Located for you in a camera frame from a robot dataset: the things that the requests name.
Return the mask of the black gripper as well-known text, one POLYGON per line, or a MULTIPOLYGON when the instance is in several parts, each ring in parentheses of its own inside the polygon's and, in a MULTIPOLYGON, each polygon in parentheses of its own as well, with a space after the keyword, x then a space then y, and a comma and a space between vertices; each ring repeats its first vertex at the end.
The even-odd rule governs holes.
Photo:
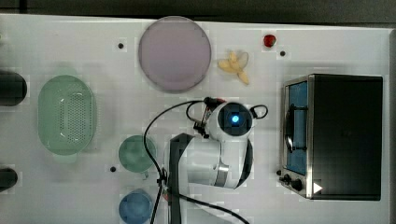
POLYGON ((201 120, 195 121, 193 125, 193 129, 197 131, 204 139, 207 139, 209 137, 209 130, 207 128, 211 114, 217 107, 219 107, 223 103, 225 103, 225 100, 220 98, 206 97, 204 99, 205 112, 201 120))

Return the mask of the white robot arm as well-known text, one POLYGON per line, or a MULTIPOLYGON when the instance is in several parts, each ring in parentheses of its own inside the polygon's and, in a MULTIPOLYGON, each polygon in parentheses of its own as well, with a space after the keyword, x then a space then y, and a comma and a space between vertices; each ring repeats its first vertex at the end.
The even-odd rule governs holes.
POLYGON ((191 198, 189 185, 236 189, 251 171, 251 111, 219 98, 206 97, 204 103, 204 120, 197 123, 200 134, 181 133, 169 141, 164 152, 169 224, 232 224, 206 208, 225 214, 231 214, 230 210, 191 198))

